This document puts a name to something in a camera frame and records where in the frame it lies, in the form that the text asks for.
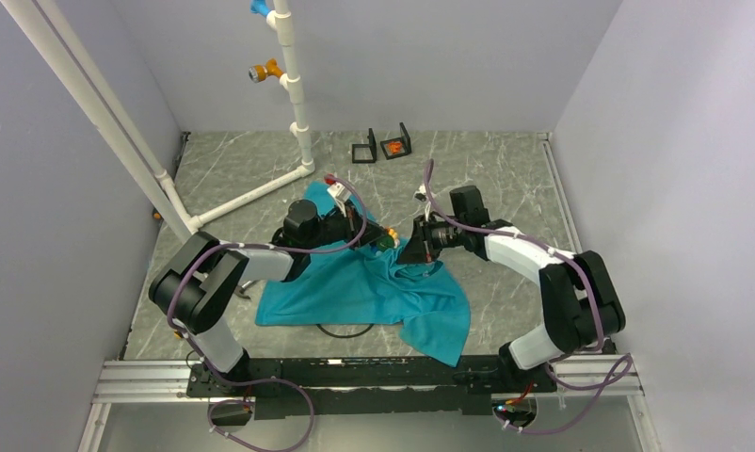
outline black metal bracket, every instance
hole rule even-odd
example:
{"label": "black metal bracket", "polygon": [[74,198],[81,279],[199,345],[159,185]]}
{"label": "black metal bracket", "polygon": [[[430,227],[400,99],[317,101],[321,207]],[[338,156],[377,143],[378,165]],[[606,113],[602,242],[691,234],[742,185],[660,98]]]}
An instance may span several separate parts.
{"label": "black metal bracket", "polygon": [[380,149],[383,150],[386,160],[410,155],[410,135],[408,134],[408,129],[405,128],[405,124],[402,122],[400,122],[400,132],[402,133],[402,137],[380,141]]}
{"label": "black metal bracket", "polygon": [[[368,144],[353,143],[350,153],[352,154],[353,163],[375,163],[378,161],[378,144],[375,142],[375,133],[372,132],[372,128],[369,129],[369,133],[366,137]],[[357,157],[356,150],[368,149],[372,158],[359,158]]]}

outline green object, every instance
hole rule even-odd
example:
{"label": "green object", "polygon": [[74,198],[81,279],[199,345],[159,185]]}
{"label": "green object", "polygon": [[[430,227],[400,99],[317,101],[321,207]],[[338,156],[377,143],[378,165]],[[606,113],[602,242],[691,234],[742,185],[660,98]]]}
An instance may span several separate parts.
{"label": "green object", "polygon": [[385,251],[385,250],[390,250],[390,249],[394,248],[394,237],[392,237],[390,235],[386,235],[386,236],[380,238],[375,243],[375,247],[379,251]]}

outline black cable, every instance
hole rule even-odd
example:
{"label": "black cable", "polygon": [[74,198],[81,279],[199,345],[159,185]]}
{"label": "black cable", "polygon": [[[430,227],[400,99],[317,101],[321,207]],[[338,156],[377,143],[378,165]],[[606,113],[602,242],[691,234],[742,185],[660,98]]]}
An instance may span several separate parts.
{"label": "black cable", "polygon": [[330,336],[330,337],[335,337],[336,339],[352,339],[352,338],[354,338],[354,337],[363,336],[363,335],[365,335],[365,334],[366,334],[367,332],[369,332],[369,331],[370,331],[370,330],[372,329],[372,327],[374,327],[374,326],[375,326],[375,324],[374,324],[374,323],[370,323],[370,324],[369,324],[369,326],[368,326],[368,327],[366,327],[366,330],[364,330],[364,331],[359,331],[359,332],[356,332],[355,334],[334,334],[334,333],[332,333],[332,332],[330,332],[330,331],[328,331],[328,330],[325,330],[324,328],[322,328],[322,325],[321,325],[321,324],[319,324],[319,323],[317,323],[317,324],[316,324],[316,327],[317,327],[317,328],[318,328],[318,329],[319,329],[320,331],[322,331],[323,333],[327,334],[327,335],[328,335],[328,336]]}
{"label": "black cable", "polygon": [[192,366],[189,364],[189,357],[192,356],[192,353],[195,353],[195,350],[192,349],[188,353],[186,353],[186,358],[184,358],[184,363],[186,363],[186,367],[192,368]]}

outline blue cloth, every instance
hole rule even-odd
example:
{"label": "blue cloth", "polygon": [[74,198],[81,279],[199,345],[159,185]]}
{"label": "blue cloth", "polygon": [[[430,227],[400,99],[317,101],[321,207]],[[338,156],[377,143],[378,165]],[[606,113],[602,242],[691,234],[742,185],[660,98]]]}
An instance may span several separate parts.
{"label": "blue cloth", "polygon": [[[312,183],[305,198],[319,212],[333,208],[322,183]],[[397,256],[404,246],[405,240],[399,249],[382,253],[363,247],[313,255],[296,280],[266,285],[256,325],[403,322],[403,341],[455,366],[469,334],[469,301],[443,263],[399,265]]]}

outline white wall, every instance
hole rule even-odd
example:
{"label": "white wall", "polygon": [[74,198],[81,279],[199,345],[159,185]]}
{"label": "white wall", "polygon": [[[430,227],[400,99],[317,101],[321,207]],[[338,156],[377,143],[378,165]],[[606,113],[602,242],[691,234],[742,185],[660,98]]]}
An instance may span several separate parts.
{"label": "white wall", "polygon": [[[185,130],[285,130],[249,0],[113,0]],[[552,130],[620,0],[290,1],[315,130]]]}
{"label": "white wall", "polygon": [[[143,132],[169,162],[179,129],[105,2],[60,3],[87,21],[82,37],[103,47],[112,85],[140,93],[126,106],[148,117]],[[150,213],[0,4],[0,451],[78,446],[101,363],[120,351],[137,304]]]}
{"label": "white wall", "polygon": [[755,0],[625,0],[554,136],[665,450],[755,451]]}

